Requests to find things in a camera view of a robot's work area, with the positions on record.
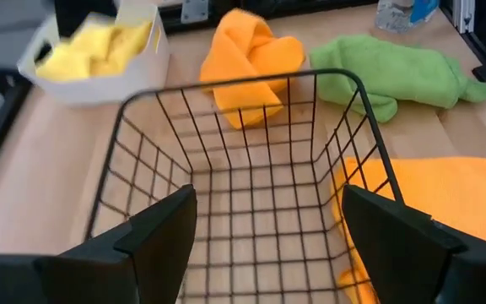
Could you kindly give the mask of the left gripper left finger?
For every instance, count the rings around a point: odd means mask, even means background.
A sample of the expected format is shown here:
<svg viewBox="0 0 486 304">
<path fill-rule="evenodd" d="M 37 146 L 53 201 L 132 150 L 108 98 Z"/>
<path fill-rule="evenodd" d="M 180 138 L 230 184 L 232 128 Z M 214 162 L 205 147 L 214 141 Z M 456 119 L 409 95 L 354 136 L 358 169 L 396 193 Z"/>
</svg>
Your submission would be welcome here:
<svg viewBox="0 0 486 304">
<path fill-rule="evenodd" d="M 0 303 L 173 303 L 196 225 L 186 184 L 59 255 L 0 254 Z"/>
</svg>

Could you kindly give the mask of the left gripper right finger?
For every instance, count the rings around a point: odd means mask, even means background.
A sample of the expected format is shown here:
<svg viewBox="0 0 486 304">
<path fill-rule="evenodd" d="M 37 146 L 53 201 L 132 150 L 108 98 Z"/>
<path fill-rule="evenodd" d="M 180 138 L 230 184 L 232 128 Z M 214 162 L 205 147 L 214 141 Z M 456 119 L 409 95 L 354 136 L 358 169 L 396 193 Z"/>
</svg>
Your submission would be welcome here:
<svg viewBox="0 0 486 304">
<path fill-rule="evenodd" d="M 485 240 L 354 185 L 342 211 L 381 302 L 486 303 Z"/>
</svg>

